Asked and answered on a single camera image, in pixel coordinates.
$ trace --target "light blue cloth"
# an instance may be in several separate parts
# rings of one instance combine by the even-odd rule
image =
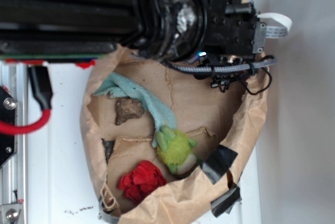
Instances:
[[[103,81],[94,96],[107,95],[108,93],[111,98],[131,97],[143,103],[144,110],[148,110],[151,113],[155,122],[155,135],[151,143],[153,147],[157,147],[155,136],[162,126],[168,125],[172,129],[177,127],[177,120],[167,105],[162,103],[147,89],[118,73],[112,72]]]

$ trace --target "metal frame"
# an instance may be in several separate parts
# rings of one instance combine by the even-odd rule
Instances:
[[[0,62],[0,84],[8,87],[10,95],[17,101],[16,124],[28,121],[28,71],[27,66],[5,65]],[[27,136],[18,135],[15,140],[16,153],[0,169],[0,224],[27,223]],[[14,209],[18,218],[7,219],[7,212]]]

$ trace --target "brown stone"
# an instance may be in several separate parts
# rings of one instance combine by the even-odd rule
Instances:
[[[119,126],[128,119],[141,118],[143,113],[144,109],[140,100],[129,97],[120,98],[116,103],[115,124]]]

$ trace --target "ribbon cable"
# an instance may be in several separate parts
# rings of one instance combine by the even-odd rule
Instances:
[[[259,19],[270,19],[281,24],[280,26],[272,26],[271,22],[266,25],[266,38],[279,39],[286,37],[292,27],[292,20],[278,13],[264,13],[257,16]]]

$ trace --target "red fabric flower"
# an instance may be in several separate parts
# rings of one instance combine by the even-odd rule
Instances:
[[[151,194],[156,188],[167,183],[161,171],[150,161],[141,161],[137,168],[127,173],[119,181],[119,189],[125,191],[124,196],[136,205]]]

